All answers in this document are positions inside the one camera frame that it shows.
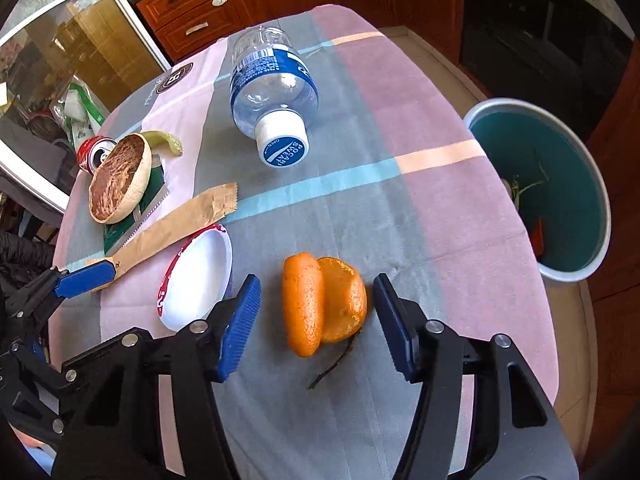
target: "plaid tablecloth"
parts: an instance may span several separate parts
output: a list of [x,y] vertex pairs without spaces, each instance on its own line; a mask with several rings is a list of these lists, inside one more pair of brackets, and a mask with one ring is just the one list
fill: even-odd
[[[343,346],[323,346],[306,360],[287,348],[284,259],[300,251],[338,256],[367,284],[386,272],[399,295],[459,334],[511,335],[553,401],[558,362],[545,290],[524,226],[492,165],[398,47],[343,7],[318,7],[274,25],[289,34],[320,95],[301,164],[268,168],[255,143],[234,126],[229,73],[237,36],[149,82],[100,132],[119,138],[165,130],[181,139],[184,155],[162,161],[170,194],[146,224],[211,186],[238,182],[238,211],[223,220],[234,251],[234,293],[252,272],[264,299],[239,370],[214,390],[241,477],[389,479],[420,386],[395,371],[371,309],[353,352],[308,391]],[[71,194],[57,266],[75,269],[102,253],[88,184],[81,174]],[[54,362],[131,326],[167,335],[156,294],[177,250],[167,248],[100,294],[65,301],[50,323]],[[470,393],[465,382],[452,470],[465,459]],[[165,433],[168,463],[179,470],[175,434]]]

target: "white bowl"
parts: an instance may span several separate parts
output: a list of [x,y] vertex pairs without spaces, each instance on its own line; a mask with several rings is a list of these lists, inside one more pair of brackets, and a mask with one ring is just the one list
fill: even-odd
[[231,240],[212,224],[189,237],[167,269],[158,290],[158,316],[178,332],[204,319],[222,300],[231,281]]

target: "blue label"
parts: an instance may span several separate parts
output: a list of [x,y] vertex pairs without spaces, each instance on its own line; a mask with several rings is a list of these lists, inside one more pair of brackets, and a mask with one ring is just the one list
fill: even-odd
[[291,166],[305,155],[305,146],[295,137],[279,137],[264,147],[264,160],[270,166]]
[[243,57],[234,68],[231,75],[231,109],[245,85],[257,77],[275,72],[294,74],[304,79],[318,95],[318,88],[305,63],[295,53],[281,48],[264,48]]

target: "soda can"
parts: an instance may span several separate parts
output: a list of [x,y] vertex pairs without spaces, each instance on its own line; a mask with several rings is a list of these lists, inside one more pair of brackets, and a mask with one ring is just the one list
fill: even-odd
[[116,141],[98,135],[85,140],[78,148],[76,157],[78,158],[78,166],[89,174],[94,174],[95,170],[104,162],[107,155],[114,149]]

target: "orange half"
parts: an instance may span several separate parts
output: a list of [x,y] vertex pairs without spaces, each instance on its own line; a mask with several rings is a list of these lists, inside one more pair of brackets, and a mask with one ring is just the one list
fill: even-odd
[[367,315],[367,292],[358,271],[331,256],[318,259],[324,278],[323,343],[355,334]]

